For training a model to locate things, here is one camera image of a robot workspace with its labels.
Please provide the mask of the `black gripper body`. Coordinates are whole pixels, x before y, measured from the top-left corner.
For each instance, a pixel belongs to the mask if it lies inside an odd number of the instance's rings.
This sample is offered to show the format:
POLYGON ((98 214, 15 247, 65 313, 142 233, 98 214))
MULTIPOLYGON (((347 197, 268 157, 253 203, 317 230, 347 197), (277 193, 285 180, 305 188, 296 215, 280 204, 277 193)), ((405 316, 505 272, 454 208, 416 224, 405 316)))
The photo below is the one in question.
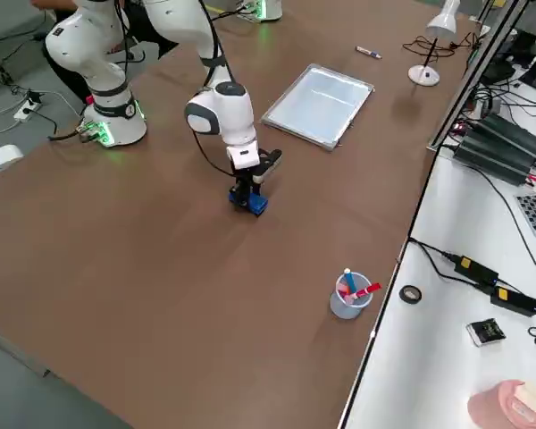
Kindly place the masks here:
POLYGON ((261 186, 264 183, 264 173, 260 167, 234 170, 232 174, 237 181, 247 182, 251 186, 261 186))

